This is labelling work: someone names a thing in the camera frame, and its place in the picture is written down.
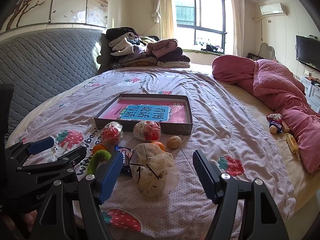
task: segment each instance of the screw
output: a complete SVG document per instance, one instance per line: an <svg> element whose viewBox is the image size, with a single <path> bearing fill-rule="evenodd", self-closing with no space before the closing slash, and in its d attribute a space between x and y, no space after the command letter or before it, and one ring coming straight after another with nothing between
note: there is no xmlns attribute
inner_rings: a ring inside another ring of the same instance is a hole
<svg viewBox="0 0 320 240"><path fill-rule="evenodd" d="M55 185L55 186L61 185L61 180L57 179L57 180L53 183L53 185Z"/></svg>
<svg viewBox="0 0 320 240"><path fill-rule="evenodd" d="M86 180L93 180L94 179L94 175L93 174L89 174L85 177Z"/></svg>
<svg viewBox="0 0 320 240"><path fill-rule="evenodd" d="M230 179L230 175L227 174L227 173L222 173L222 174L221 174L221 178L223 178L223 179Z"/></svg>
<svg viewBox="0 0 320 240"><path fill-rule="evenodd" d="M254 182L259 186L263 184L263 181L261 179L256 179Z"/></svg>

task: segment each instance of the wall-mounted tv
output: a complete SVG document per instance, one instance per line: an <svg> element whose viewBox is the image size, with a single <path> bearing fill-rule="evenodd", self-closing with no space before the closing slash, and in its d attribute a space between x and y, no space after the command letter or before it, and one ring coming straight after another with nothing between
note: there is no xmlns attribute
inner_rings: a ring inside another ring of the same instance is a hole
<svg viewBox="0 0 320 240"><path fill-rule="evenodd" d="M296 51L298 61L320 71L320 41L297 36Z"/></svg>

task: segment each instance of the dresser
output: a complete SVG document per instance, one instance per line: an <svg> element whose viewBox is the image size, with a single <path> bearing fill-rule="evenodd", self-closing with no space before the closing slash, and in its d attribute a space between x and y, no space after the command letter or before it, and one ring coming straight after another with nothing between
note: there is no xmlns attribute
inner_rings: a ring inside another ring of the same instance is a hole
<svg viewBox="0 0 320 240"><path fill-rule="evenodd" d="M305 94L308 104L315 112L320 113L320 85L312 85L311 81L306 77L301 77L300 82L305 87Z"/></svg>

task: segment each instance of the human hand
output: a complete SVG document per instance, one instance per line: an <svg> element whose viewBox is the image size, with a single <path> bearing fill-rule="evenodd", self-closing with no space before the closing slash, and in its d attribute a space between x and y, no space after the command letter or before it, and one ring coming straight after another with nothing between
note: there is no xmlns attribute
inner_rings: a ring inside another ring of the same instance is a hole
<svg viewBox="0 0 320 240"><path fill-rule="evenodd" d="M29 232L31 232L32 228L33 228L33 224L35 223L35 220L36 220L36 217L37 217L37 211L34 210L28 214L23 214L21 215L22 216L22 219L23 221L26 223L27 225L27 228L29 230ZM15 224L14 222L12 221L12 219L8 216L4 216L3 217L3 220L4 222L6 223L7 227L10 229L10 230L13 230L15 228Z"/></svg>

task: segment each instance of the curtain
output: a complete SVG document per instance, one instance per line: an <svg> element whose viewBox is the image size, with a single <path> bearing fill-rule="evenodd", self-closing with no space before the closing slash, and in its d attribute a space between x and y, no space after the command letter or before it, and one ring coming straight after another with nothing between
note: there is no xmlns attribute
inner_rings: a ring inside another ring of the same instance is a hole
<svg viewBox="0 0 320 240"><path fill-rule="evenodd" d="M173 39L177 25L174 0L160 0L160 39Z"/></svg>
<svg viewBox="0 0 320 240"><path fill-rule="evenodd" d="M152 0L153 1L153 14L151 15L151 18L153 19L153 21L155 23L159 23L161 16L159 13L159 9L160 9L160 0Z"/></svg>
<svg viewBox="0 0 320 240"><path fill-rule="evenodd" d="M233 13L233 55L242 57L244 44L244 0L231 0Z"/></svg>

